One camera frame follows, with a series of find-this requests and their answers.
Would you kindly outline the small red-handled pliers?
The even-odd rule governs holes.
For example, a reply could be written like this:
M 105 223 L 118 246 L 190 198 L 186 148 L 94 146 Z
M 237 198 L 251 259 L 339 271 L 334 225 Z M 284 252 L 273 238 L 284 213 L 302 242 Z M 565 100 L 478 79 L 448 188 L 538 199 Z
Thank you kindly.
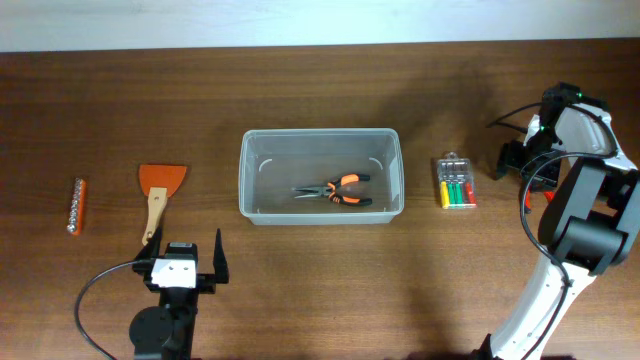
M 553 200 L 554 196 L 555 196 L 555 192 L 551 190 L 542 191 L 542 190 L 528 189 L 524 196 L 524 213 L 530 214 L 532 212 L 533 198 L 537 199 L 539 197 L 544 197 L 546 203 L 550 203 Z

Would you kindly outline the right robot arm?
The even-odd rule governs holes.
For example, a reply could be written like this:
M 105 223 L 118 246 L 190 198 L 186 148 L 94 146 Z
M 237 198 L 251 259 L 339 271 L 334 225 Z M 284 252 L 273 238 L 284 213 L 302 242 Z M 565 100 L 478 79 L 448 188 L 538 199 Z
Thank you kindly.
M 560 82 L 543 92 L 522 141 L 503 145 L 497 177 L 518 171 L 519 217 L 540 256 L 509 318 L 473 359 L 540 359 L 575 299 L 624 262 L 639 234 L 639 170 L 606 101 Z

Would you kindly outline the orange-black long nose pliers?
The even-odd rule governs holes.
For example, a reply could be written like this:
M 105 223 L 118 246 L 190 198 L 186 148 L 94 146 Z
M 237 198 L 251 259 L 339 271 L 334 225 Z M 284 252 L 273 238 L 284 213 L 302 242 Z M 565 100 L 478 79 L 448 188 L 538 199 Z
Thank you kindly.
M 359 182 L 368 182 L 370 176 L 366 174 L 351 173 L 343 175 L 340 178 L 329 181 L 326 184 L 297 187 L 294 191 L 298 192 L 296 199 L 302 198 L 326 198 L 330 202 L 346 205 L 351 207 L 366 207 L 373 204 L 371 198 L 357 198 L 339 193 L 339 190 L 347 185 Z

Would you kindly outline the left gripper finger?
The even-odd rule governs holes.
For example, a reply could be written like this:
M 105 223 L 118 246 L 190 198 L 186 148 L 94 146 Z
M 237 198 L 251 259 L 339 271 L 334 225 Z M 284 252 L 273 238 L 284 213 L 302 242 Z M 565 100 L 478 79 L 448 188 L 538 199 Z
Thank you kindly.
M 162 241 L 162 227 L 159 226 L 153 236 L 148 240 L 147 244 L 136 255 L 137 261 L 151 260 L 159 256 L 160 244 Z
M 230 281 L 230 273 L 226 255 L 224 253 L 220 228 L 216 231 L 212 264 L 214 268 L 215 282 L 217 284 L 228 284 Z

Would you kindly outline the clear screwdriver set case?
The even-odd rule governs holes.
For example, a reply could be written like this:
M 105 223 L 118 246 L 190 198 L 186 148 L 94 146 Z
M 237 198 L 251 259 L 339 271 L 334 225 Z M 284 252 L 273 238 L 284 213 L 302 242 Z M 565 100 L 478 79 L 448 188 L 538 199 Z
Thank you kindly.
M 447 153 L 436 166 L 441 206 L 446 210 L 477 207 L 474 174 L 468 158 Z

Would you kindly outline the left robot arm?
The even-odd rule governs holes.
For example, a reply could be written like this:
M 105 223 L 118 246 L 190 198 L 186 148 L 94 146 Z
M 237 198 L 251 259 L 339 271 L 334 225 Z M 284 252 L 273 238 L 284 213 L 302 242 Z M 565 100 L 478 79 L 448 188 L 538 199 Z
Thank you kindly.
M 135 257 L 133 271 L 159 301 L 136 314 L 129 338 L 136 359 L 189 359 L 199 296 L 215 293 L 217 285 L 230 280 L 222 234 L 215 235 L 212 273 L 198 271 L 196 244 L 170 242 L 161 253 L 161 241 L 162 230 L 157 229 Z

